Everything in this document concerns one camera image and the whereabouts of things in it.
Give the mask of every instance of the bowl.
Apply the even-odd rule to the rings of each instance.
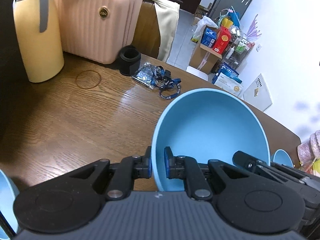
[[[183,191],[182,180],[166,177],[166,146],[174,156],[190,156],[198,163],[219,159],[233,165],[233,154],[241,150],[270,165],[268,141],[257,117],[241,100],[216,89],[195,89],[177,97],[153,134],[151,161],[158,189]]]
[[[0,211],[15,232],[18,231],[18,222],[13,213],[13,202],[18,194],[16,185],[0,170]],[[9,240],[1,227],[0,240]]]
[[[277,150],[275,154],[272,155],[271,161],[293,168],[293,163],[289,154],[287,154],[287,152],[282,149]]]

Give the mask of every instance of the suitcase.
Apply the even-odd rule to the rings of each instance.
[[[55,0],[63,51],[103,64],[130,45],[142,0]]]

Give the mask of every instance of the blue lanyard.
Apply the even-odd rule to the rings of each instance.
[[[165,76],[165,71],[162,66],[157,66],[155,71],[153,72],[151,84],[157,88],[159,88],[159,95],[163,99],[172,99],[177,97],[181,92],[180,78],[171,79],[168,76]],[[170,90],[174,87],[177,87],[177,92],[172,94],[171,96],[162,95],[163,91]]]

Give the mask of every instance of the bowl rim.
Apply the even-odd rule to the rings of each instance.
[[[242,102],[239,98],[231,95],[230,93],[228,92],[225,92],[225,91],[222,91],[222,90],[218,90],[218,89],[214,89],[214,88],[198,88],[198,89],[193,89],[193,90],[190,90],[190,91],[187,91],[185,93],[183,93],[182,95],[180,95],[179,97],[175,98],[165,109],[164,111],[162,112],[158,122],[157,122],[157,125],[155,127],[155,130],[154,130],[154,133],[153,133],[153,137],[152,137],[152,144],[151,144],[151,163],[152,163],[152,176],[153,176],[153,179],[154,181],[156,182],[156,185],[158,187],[158,190],[159,191],[164,191],[164,188],[160,182],[160,177],[159,177],[159,173],[158,173],[158,169],[157,169],[157,166],[156,166],[156,143],[157,143],[157,138],[158,138],[158,134],[159,134],[159,130],[160,130],[160,127],[161,127],[161,124],[163,122],[163,119],[164,117],[167,115],[167,113],[169,112],[169,110],[178,102],[180,101],[181,99],[183,99],[184,97],[190,95],[190,94],[193,94],[193,93],[197,93],[197,92],[202,92],[202,91],[212,91],[212,92],[217,92],[217,93],[221,93],[221,94],[224,94],[224,95],[227,95],[228,97],[231,97],[233,99],[235,99],[236,101],[238,101],[239,103],[241,103],[250,113],[251,115],[256,119],[258,125],[260,126],[261,128],[261,131],[264,135],[264,138],[266,140],[266,143],[267,143],[267,149],[268,149],[268,165],[270,166],[270,149],[269,149],[269,143],[268,143],[268,140],[267,140],[267,136],[265,134],[265,131],[260,123],[260,121],[258,120],[258,118],[256,117],[256,115],[252,112],[252,110],[244,103]]]
[[[271,161],[272,161],[272,162],[275,162],[276,154],[277,154],[278,152],[281,152],[281,151],[286,154],[286,156],[287,156],[287,157],[289,158],[289,160],[290,160],[291,167],[294,168],[293,162],[292,162],[292,160],[291,160],[291,158],[290,158],[290,155],[289,155],[285,150],[283,150],[283,149],[278,149],[278,150],[276,150],[276,152],[275,152],[275,153],[272,155],[272,157],[271,157]]]
[[[5,179],[5,181],[6,181],[6,183],[7,183],[7,186],[9,187],[9,189],[10,189],[10,192],[11,192],[11,195],[12,195],[12,199],[13,199],[13,201],[12,201],[12,205],[13,205],[13,203],[14,203],[14,200],[15,200],[15,198],[16,198],[16,195],[15,195],[15,193],[14,193],[14,191],[13,191],[13,188],[12,188],[12,186],[11,186],[11,183],[10,183],[10,181],[9,181],[9,178],[7,177],[7,175],[0,169],[0,176],[3,176],[4,177],[4,179]],[[14,227],[13,226],[11,226],[12,227],[12,229],[15,231],[15,232],[17,232],[18,231],[18,227],[19,227],[19,225],[18,225],[18,222],[16,223],[16,225],[14,225]]]

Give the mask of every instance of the red box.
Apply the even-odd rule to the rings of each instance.
[[[218,33],[217,33],[217,40],[214,43],[212,49],[215,52],[222,54],[223,51],[226,49],[230,40],[231,40],[230,31],[226,27],[221,26]]]

